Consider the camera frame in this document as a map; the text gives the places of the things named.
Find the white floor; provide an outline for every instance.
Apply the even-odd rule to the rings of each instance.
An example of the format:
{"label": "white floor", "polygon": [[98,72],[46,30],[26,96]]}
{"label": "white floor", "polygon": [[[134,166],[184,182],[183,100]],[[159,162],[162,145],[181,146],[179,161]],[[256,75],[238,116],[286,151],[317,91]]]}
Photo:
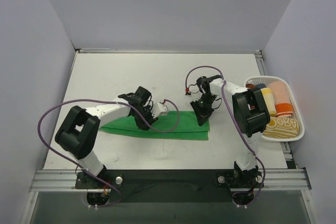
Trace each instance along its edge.
{"label": "white floor", "polygon": [[[246,54],[78,54],[65,101],[113,100],[143,86],[152,92],[154,102],[167,98],[180,110],[192,110],[190,98],[184,95],[184,80],[190,69],[200,65],[220,68],[226,80],[241,86],[248,77],[260,75],[255,56]],[[215,74],[213,69],[198,69],[188,83]],[[61,109],[56,129],[74,105]],[[51,145],[66,153],[54,140]],[[222,105],[210,118],[208,141],[143,139],[99,132],[94,152],[107,169],[231,169],[241,147],[241,139]],[[266,168],[287,168],[280,143],[261,142],[258,156]],[[75,166],[49,152],[44,169]]]}

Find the white wall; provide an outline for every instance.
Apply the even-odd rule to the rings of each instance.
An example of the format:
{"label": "white wall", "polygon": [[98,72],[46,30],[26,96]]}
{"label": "white wall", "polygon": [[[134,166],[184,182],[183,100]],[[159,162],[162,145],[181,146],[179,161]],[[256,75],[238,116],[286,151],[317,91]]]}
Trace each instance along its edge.
{"label": "white wall", "polygon": [[[37,121],[60,102],[75,51],[48,0],[0,4],[0,222],[18,223],[45,156]],[[44,124],[48,139],[55,119]]]}
{"label": "white wall", "polygon": [[50,0],[76,48],[254,51],[290,0]]}
{"label": "white wall", "polygon": [[336,211],[336,0],[292,0],[267,44],[268,74],[289,82],[306,134],[291,146],[306,167],[321,223]]}

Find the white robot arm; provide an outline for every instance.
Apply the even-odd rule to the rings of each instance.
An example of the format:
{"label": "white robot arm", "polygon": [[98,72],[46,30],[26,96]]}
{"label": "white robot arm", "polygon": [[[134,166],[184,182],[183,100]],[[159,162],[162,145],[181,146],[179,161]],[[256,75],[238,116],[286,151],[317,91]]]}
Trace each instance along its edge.
{"label": "white robot arm", "polygon": [[[222,93],[224,84],[225,97]],[[200,92],[191,92],[193,99],[191,106],[195,111],[198,124],[202,125],[211,116],[212,103],[217,97],[226,99],[233,104],[235,120],[247,144],[256,154],[261,134],[270,120],[261,91],[259,89],[250,90],[231,82],[225,83],[220,76],[200,77],[196,81],[196,86]],[[235,162],[235,169],[236,166],[241,174],[250,173],[249,177],[253,177],[258,171],[254,154],[243,143]]]}
{"label": "white robot arm", "polygon": [[74,106],[56,133],[55,141],[68,151],[84,169],[98,176],[105,169],[93,151],[98,129],[118,118],[132,115],[140,129],[148,130],[149,127],[140,116],[125,104],[136,108],[147,122],[152,124],[160,115],[167,115],[168,108],[159,102],[153,103],[152,106],[145,105],[149,97],[151,93],[139,87],[136,93],[118,96],[113,100],[115,104],[103,104],[85,109]]}

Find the green cloth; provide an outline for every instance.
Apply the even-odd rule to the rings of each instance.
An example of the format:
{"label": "green cloth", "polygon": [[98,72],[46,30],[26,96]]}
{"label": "green cloth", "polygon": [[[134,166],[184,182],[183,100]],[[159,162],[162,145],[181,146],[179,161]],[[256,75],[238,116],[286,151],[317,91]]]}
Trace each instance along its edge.
{"label": "green cloth", "polygon": [[[152,124],[159,131],[171,129],[177,118],[176,111],[170,111],[168,115],[161,116]],[[193,111],[180,111],[180,122],[178,126],[169,133],[158,133],[149,129],[144,131],[139,129],[132,116],[119,118],[113,122],[107,123],[100,130],[123,136],[133,136],[141,138],[163,138],[163,139],[181,139],[181,140],[208,140],[209,122],[199,126],[197,118]]]}

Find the white basket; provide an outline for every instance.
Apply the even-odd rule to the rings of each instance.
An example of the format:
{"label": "white basket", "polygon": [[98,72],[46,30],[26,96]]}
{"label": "white basket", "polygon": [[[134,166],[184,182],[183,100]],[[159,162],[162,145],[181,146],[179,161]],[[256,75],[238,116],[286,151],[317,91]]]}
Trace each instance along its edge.
{"label": "white basket", "polygon": [[288,94],[289,94],[290,104],[293,107],[292,118],[298,120],[298,122],[299,122],[299,133],[296,137],[293,137],[293,138],[273,138],[273,137],[266,137],[266,136],[262,136],[262,138],[265,139],[265,140],[276,141],[276,142],[290,142],[290,141],[299,140],[300,138],[303,137],[303,135],[305,133],[305,127],[303,125],[302,118],[301,118],[300,112],[298,110],[298,106],[296,105],[293,93],[292,93],[288,83],[285,82],[284,80],[282,80],[281,78],[274,77],[274,76],[255,76],[255,77],[248,78],[245,81],[245,85],[246,84],[257,85],[257,84],[261,84],[261,83],[263,83],[265,85],[269,85],[270,83],[275,82],[275,81],[282,81],[284,84],[286,84]]}

